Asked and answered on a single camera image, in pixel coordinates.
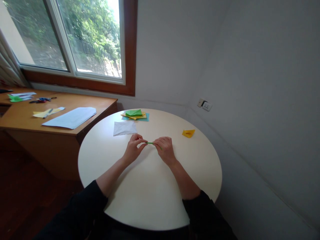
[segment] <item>floor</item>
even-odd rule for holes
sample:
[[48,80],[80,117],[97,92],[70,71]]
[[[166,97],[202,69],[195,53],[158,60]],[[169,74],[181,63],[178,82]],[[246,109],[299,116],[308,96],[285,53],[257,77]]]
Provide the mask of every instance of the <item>floor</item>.
[[0,239],[32,239],[83,189],[58,180],[20,151],[0,152]]

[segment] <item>window glass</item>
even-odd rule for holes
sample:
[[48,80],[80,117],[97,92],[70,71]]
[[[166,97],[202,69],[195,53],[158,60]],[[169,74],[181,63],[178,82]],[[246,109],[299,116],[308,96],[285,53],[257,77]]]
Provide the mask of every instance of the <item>window glass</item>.
[[4,34],[18,61],[67,70],[43,1],[3,0],[3,3],[11,16],[11,19],[5,14],[1,16],[8,28]]
[[76,68],[121,78],[118,0],[57,0]]

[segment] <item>tree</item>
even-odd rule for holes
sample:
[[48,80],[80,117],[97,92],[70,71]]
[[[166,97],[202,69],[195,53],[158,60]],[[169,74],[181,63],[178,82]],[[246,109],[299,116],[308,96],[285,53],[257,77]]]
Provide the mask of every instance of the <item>tree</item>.
[[[24,36],[40,44],[56,41],[42,0],[3,2]],[[107,0],[58,0],[58,5],[69,41],[78,39],[91,44],[98,60],[106,51],[118,70],[115,63],[120,61],[120,28]]]

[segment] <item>table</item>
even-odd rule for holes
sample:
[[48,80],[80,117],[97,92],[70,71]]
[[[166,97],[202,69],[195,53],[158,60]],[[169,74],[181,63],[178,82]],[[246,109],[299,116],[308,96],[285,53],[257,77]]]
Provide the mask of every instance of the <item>table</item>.
[[[207,137],[176,115],[154,109],[141,110],[150,116],[149,122],[135,122],[138,133],[149,142],[162,136],[171,137],[177,159],[215,201],[221,189],[222,171]],[[122,157],[131,135],[113,136],[113,128],[115,121],[125,121],[120,116],[123,112],[102,119],[84,138],[78,157],[84,187]],[[192,138],[182,135],[183,130],[191,129],[196,130]],[[148,230],[170,230],[189,224],[175,178],[151,144],[120,176],[105,213],[124,224]]]
[[[57,97],[51,102],[29,103],[31,100],[12,103],[7,93],[0,94],[0,138],[12,138],[50,173],[60,179],[79,180],[78,153],[87,132],[104,117],[117,112],[117,99],[93,97],[80,94],[44,91],[28,88],[5,88],[12,93],[36,92],[35,98]],[[65,110],[35,118],[33,111],[43,112],[49,108],[65,107]],[[41,124],[77,107],[94,107],[97,114],[76,129],[42,126]]]

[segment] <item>hand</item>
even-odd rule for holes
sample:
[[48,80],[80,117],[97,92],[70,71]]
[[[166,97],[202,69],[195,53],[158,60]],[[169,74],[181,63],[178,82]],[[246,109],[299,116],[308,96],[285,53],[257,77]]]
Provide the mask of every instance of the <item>hand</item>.
[[148,142],[144,140],[141,135],[133,134],[128,142],[128,146],[126,151],[124,152],[123,157],[121,158],[128,166],[137,159],[140,155],[141,151],[144,149],[147,144],[142,144],[139,148],[137,148],[138,144]]
[[173,166],[178,161],[174,156],[172,139],[170,137],[158,138],[154,140],[153,143],[158,150],[159,156],[164,161],[164,163],[167,164],[169,167]]

